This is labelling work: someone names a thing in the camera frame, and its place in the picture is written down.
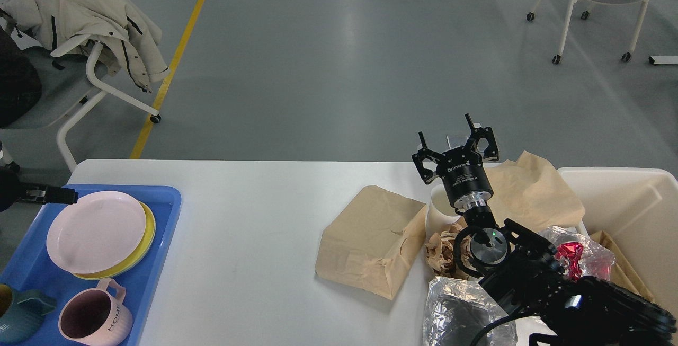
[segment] crumpled paper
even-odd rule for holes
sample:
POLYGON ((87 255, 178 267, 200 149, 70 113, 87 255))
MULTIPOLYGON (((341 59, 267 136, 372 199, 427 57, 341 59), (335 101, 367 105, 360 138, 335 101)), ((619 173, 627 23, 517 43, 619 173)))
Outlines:
POLYGON ((548 160, 523 151, 516 162, 485 169, 494 195, 487 202, 503 227, 505 218, 538 232, 550 225, 575 227, 584 206, 548 160))
MULTIPOLYGON (((465 228, 462 223, 448 225, 440 233, 431 235, 431 239, 426 243, 426 264, 433 269, 436 276, 446 278, 469 279, 470 276, 459 269, 454 262, 454 241, 456 235, 465 228)), ((462 240, 462 262, 468 264, 470 257, 470 239, 467 237, 462 240)))
POLYGON ((424 244, 425 217, 420 201, 364 187, 323 231, 315 271, 393 300, 424 244))
MULTIPOLYGON (((506 312, 476 281, 437 277, 429 282, 422 326, 426 346, 466 346, 506 312)), ((478 346, 514 346, 515 322, 499 325, 478 346)))

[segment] pink plate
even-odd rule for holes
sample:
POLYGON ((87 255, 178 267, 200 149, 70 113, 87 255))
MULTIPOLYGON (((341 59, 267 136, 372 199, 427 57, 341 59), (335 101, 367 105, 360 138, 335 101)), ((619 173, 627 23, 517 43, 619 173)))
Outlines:
POLYGON ((97 273, 125 260, 145 229, 146 214, 136 199, 123 192, 94 192, 54 218, 47 252, 65 271, 97 273))

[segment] gray floor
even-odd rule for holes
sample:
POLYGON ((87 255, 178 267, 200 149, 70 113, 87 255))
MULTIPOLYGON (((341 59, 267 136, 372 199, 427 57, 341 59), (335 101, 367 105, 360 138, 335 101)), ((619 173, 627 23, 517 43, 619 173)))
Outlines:
MULTIPOLYGON (((169 63, 196 0, 134 0, 164 30, 169 63)), ((206 0, 143 158, 405 162, 417 131, 443 150, 463 114, 492 126, 502 158, 555 167, 652 167, 678 175, 678 0, 576 5, 554 66, 566 0, 206 0)), ((148 102, 125 75, 111 81, 148 102)), ((68 136, 76 160, 127 158, 145 115, 107 97, 68 136)), ((56 129, 5 131, 22 177, 63 184, 56 129)), ((36 212, 0 214, 0 267, 36 212)))

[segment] yellow plate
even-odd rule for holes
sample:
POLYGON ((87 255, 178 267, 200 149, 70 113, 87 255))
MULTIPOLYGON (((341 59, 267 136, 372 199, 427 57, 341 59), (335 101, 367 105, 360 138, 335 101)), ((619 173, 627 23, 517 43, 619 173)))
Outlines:
POLYGON ((111 278, 129 271, 129 269, 134 267, 139 261, 141 261, 141 259, 143 259, 144 256, 146 256, 146 253, 148 253, 150 245, 153 242, 153 238, 155 237, 155 216, 153 216, 153 212, 147 205, 143 204, 142 202, 139 202, 139 204, 141 204, 141 206, 144 208, 144 213, 146 214, 146 230, 144 231, 144 236, 141 238, 141 242, 139 245, 137 245, 136 249, 131 252, 131 254, 129 254, 125 260, 116 264, 116 266, 97 273, 73 273, 74 276, 77 278, 90 280, 111 278))

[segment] beige jacket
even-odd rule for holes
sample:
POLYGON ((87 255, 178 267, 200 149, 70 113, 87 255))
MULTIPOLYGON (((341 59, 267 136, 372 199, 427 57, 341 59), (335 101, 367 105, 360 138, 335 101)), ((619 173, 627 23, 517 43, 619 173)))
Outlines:
MULTIPOLYGON (((162 31, 130 0, 0 0, 0 10, 50 50, 75 35, 93 35, 106 47, 100 61, 109 74, 126 69, 145 91, 170 73, 157 47, 162 31)), ((80 46, 71 53, 89 51, 80 46)))

